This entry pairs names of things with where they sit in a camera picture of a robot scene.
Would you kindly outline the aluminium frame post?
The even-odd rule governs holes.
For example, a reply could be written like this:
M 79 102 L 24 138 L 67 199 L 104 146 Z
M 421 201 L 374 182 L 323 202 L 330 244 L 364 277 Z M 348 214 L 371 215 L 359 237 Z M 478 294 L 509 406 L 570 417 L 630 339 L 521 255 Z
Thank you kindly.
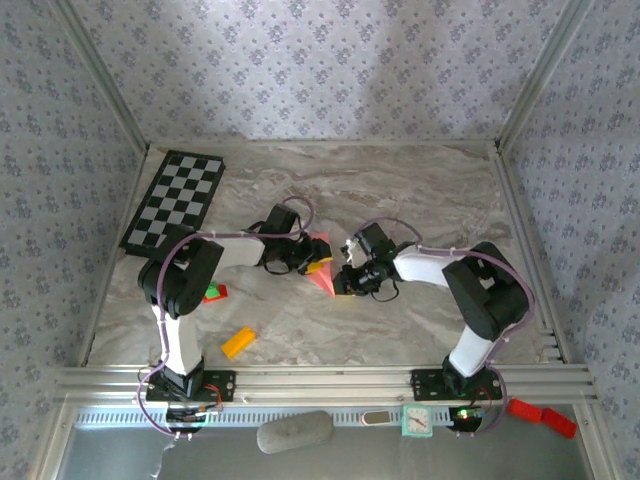
M 68 35 L 84 66 L 88 69 L 128 141 L 140 154 L 146 155 L 149 149 L 149 142 L 145 139 L 131 109 L 116 84 L 115 78 L 110 73 L 106 62 L 101 57 L 91 38 L 89 30 L 85 27 L 71 0 L 47 0 L 47 2 Z
M 567 0 L 559 18 L 535 61 L 516 102 L 495 140 L 497 152 L 505 155 L 513 147 L 536 103 L 551 80 L 595 0 Z

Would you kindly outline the teal square clock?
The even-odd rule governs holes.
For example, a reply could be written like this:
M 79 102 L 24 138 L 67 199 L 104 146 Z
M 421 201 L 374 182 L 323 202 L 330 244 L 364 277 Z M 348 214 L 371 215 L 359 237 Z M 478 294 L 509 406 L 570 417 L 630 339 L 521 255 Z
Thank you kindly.
M 401 418 L 402 435 L 411 438 L 433 436 L 432 412 L 427 406 L 404 405 Z

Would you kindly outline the grey stone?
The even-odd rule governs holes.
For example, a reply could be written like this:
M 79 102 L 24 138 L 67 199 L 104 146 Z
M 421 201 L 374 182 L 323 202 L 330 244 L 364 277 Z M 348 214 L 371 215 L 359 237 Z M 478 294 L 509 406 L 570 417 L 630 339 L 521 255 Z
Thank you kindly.
M 330 441 L 333 433 L 332 416 L 325 411 L 312 411 L 261 425 L 256 441 L 262 453 L 276 454 L 321 445 Z

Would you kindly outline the black and grey chessboard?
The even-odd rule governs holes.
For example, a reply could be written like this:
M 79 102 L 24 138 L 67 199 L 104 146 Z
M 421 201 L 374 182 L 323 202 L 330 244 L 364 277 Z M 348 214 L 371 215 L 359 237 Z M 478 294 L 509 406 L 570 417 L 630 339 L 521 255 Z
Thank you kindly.
M 200 229 L 224 170 L 221 157 L 168 151 L 119 247 L 127 255 L 150 258 L 171 226 Z

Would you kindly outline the yellow toy block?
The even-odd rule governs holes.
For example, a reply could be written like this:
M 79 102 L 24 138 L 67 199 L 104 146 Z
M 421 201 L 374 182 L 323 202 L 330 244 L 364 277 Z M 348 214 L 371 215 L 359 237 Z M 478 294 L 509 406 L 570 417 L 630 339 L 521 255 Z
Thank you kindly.
M 222 346 L 221 351 L 228 359 L 234 359 L 245 351 L 255 340 L 257 334 L 249 327 L 243 327 Z

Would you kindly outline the red plastic object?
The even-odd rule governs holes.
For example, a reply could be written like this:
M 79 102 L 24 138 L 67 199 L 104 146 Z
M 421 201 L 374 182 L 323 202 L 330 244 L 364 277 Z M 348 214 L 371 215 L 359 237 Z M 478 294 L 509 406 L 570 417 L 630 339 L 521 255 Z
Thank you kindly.
M 573 439 L 577 433 L 578 426 L 574 421 L 549 407 L 542 408 L 513 398 L 507 405 L 507 412 L 529 423 L 544 424 L 567 439 Z

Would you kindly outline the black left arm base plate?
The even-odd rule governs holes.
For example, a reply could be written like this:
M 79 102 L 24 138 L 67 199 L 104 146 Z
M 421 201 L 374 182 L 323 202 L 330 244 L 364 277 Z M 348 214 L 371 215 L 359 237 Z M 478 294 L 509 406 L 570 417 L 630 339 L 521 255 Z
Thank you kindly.
M 155 373 L 148 382 L 147 402 L 231 402 L 236 373 L 232 370 L 196 369 L 178 375 L 168 369 Z

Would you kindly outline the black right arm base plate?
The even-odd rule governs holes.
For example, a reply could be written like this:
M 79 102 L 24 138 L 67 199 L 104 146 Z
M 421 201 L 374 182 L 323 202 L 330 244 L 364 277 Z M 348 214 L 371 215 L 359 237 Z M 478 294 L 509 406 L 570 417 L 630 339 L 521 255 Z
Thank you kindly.
M 414 369 L 410 386 L 416 401 L 501 400 L 503 398 L 498 375 L 486 368 L 469 378 L 453 370 Z

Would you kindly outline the aluminium side rail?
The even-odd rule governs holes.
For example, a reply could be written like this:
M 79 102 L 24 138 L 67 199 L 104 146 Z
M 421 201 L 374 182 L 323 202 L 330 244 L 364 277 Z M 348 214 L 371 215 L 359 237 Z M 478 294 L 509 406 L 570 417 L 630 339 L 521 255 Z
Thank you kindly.
M 551 295 L 551 283 L 539 257 L 536 231 L 529 224 L 530 209 L 526 199 L 518 192 L 518 175 L 503 158 L 494 142 L 487 146 L 489 157 L 495 166 L 496 178 L 504 195 L 515 241 L 524 261 L 524 271 L 536 299 L 535 316 L 542 341 L 540 358 L 543 363 L 572 362 Z

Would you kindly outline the aluminium frame rail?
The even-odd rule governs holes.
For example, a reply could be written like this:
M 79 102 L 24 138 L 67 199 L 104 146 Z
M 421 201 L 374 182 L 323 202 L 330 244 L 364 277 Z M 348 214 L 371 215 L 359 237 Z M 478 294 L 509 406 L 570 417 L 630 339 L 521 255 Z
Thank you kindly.
M 531 404 L 595 403 L 598 394 L 591 375 L 581 364 L 494 366 L 506 384 L 498 405 L 515 397 Z M 236 373 L 234 399 L 240 406 L 397 406 L 413 402 L 468 405 L 471 401 L 416 401 L 410 374 L 416 366 L 247 366 Z M 77 406 L 135 406 L 138 366 L 63 369 L 55 399 Z

